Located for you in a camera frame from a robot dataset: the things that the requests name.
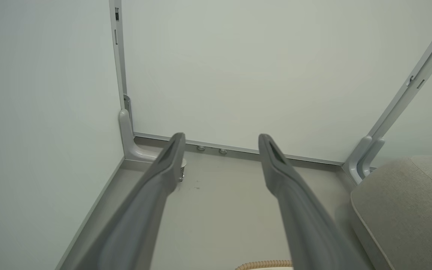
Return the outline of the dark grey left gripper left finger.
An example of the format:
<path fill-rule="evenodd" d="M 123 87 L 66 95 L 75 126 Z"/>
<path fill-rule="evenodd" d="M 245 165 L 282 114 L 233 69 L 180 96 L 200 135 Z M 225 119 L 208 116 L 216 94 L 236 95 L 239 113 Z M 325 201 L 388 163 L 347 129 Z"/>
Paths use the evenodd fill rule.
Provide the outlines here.
<path fill-rule="evenodd" d="M 77 270 L 149 270 L 168 196 L 182 175 L 185 134 L 175 133 L 76 265 Z"/>

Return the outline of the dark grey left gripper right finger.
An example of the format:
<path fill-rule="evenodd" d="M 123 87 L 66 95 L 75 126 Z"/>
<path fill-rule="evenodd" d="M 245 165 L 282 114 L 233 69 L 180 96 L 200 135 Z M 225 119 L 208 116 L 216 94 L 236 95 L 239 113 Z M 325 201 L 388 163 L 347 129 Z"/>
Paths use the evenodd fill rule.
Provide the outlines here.
<path fill-rule="evenodd" d="M 265 184 L 277 199 L 295 270 L 365 270 L 305 180 L 268 134 L 258 137 Z"/>

